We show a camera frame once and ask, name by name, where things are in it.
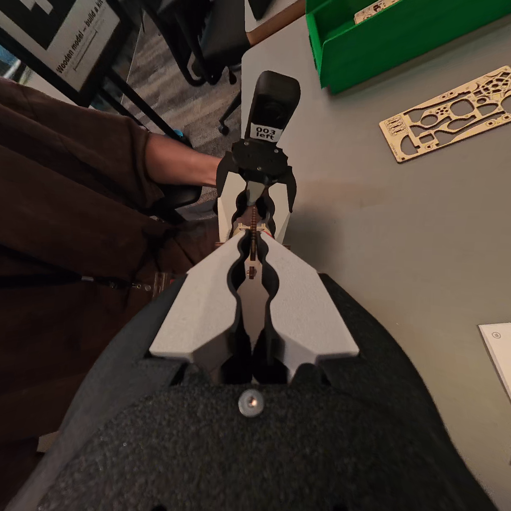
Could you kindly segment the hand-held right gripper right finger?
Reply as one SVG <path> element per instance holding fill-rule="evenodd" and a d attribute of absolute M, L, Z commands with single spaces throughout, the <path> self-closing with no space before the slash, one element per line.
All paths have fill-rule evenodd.
<path fill-rule="evenodd" d="M 261 282 L 268 294 L 257 341 L 257 378 L 292 379 L 302 364 L 360 353 L 318 272 L 271 235 L 260 234 Z"/>

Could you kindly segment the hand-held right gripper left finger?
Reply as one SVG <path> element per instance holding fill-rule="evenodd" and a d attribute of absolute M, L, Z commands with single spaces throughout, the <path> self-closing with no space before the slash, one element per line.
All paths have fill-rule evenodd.
<path fill-rule="evenodd" d="M 149 352 L 195 365 L 223 365 L 241 328 L 238 288 L 246 278 L 250 233 L 239 232 L 187 272 Z"/>

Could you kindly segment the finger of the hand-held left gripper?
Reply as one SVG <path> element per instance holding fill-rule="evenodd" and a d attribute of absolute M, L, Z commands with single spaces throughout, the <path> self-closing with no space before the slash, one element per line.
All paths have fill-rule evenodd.
<path fill-rule="evenodd" d="M 281 245 L 291 216 L 287 190 L 286 184 L 276 183 L 264 193 L 266 230 Z"/>
<path fill-rule="evenodd" d="M 227 177 L 218 197 L 219 241 L 225 243 L 233 232 L 234 221 L 241 215 L 238 211 L 238 197 L 246 198 L 247 183 L 237 173 L 227 172 Z"/>

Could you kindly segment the wooden model plane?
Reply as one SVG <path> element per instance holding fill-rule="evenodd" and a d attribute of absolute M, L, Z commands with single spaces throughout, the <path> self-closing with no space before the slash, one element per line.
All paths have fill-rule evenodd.
<path fill-rule="evenodd" d="M 250 281 L 259 277 L 260 263 L 258 262 L 257 240 L 258 234 L 267 233 L 273 236 L 269 227 L 269 206 L 260 198 L 254 205 L 246 206 L 242 212 L 233 211 L 223 206 L 218 201 L 218 225 L 219 241 L 215 243 L 215 249 L 221 247 L 226 241 L 239 233 L 249 233 L 249 252 L 245 260 L 246 278 Z"/>

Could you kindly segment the person's left forearm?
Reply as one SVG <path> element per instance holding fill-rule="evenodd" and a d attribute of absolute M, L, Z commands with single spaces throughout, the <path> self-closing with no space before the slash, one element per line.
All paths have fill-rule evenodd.
<path fill-rule="evenodd" d="M 1 78 L 1 172 L 37 164 L 132 208 L 162 186 L 216 186 L 218 157 L 151 133 L 131 118 L 83 108 Z"/>

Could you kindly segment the grey desk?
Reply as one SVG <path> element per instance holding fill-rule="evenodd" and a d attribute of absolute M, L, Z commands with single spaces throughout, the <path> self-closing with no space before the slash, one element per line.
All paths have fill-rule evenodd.
<path fill-rule="evenodd" d="M 477 472 L 509 470 L 510 403 L 478 326 L 510 321 L 510 126 L 397 163 L 379 123 L 510 64 L 510 17 L 330 95 L 304 17 L 244 56 L 302 96 L 281 147 L 297 179 L 286 242 L 392 334 Z"/>

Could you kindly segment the person's brown clothing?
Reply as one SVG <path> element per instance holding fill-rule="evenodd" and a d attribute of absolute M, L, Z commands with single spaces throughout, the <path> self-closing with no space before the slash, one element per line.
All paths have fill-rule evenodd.
<path fill-rule="evenodd" d="M 94 192 L 3 209 L 1 444 L 56 431 L 155 274 L 185 274 L 216 241 L 215 218 L 174 226 Z"/>

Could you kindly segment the black office chair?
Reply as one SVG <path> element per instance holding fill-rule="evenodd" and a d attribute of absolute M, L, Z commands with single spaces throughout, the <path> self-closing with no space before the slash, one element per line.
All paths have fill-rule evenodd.
<path fill-rule="evenodd" d="M 186 82 L 216 85 L 225 69 L 231 85 L 250 43 L 244 1 L 139 1 L 167 44 Z"/>

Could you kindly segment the black metal sign stand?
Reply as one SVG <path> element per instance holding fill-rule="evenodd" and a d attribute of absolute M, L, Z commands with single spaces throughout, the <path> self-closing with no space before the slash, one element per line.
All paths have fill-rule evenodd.
<path fill-rule="evenodd" d="M 175 139 L 173 129 L 123 80 L 113 69 L 106 72 L 106 77 L 138 107 L 168 137 Z"/>

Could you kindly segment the white table with wood edge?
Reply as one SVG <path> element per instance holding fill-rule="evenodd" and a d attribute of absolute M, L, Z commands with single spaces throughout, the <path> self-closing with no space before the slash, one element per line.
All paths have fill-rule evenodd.
<path fill-rule="evenodd" d="M 305 15 L 306 1 L 271 1 L 261 19 L 257 20 L 249 1 L 244 1 L 245 31 L 253 47 Z"/>

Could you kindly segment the black object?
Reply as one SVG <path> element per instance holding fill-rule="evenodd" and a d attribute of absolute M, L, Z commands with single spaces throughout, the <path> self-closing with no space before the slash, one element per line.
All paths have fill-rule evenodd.
<path fill-rule="evenodd" d="M 281 1 L 247 1 L 247 16 L 255 22 L 263 22 L 277 15 L 283 10 Z"/>

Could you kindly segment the green plastic bin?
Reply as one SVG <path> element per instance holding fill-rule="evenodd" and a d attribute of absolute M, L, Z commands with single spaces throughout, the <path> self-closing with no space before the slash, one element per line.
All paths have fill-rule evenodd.
<path fill-rule="evenodd" d="M 399 1 L 354 23 L 375 1 L 306 1 L 321 88 L 340 93 L 510 15 L 510 1 Z"/>

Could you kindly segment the laser-cut wooden parts sheet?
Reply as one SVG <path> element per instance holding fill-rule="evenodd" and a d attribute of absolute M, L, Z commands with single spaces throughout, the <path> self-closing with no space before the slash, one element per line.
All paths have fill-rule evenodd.
<path fill-rule="evenodd" d="M 367 7 L 364 7 L 363 9 L 359 10 L 354 15 L 354 23 L 360 24 L 361 22 L 364 22 L 368 20 L 369 18 L 377 15 L 380 11 L 385 10 L 389 8 L 390 6 L 394 5 L 395 3 L 398 3 L 399 1 L 393 0 L 393 1 L 375 1 L 374 3 L 371 3 Z"/>
<path fill-rule="evenodd" d="M 379 123 L 398 163 L 510 123 L 505 65 Z"/>

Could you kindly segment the instruction booklet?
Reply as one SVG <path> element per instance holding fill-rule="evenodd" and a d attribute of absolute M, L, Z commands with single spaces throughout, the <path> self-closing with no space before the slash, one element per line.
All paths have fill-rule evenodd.
<path fill-rule="evenodd" d="M 478 325 L 500 383 L 510 399 L 510 323 Z"/>

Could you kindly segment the black framed white sign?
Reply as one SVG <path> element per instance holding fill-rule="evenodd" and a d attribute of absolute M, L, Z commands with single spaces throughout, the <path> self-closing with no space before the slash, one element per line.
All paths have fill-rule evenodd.
<path fill-rule="evenodd" d="M 1 46 L 81 107 L 132 30 L 120 1 L 1 1 Z"/>

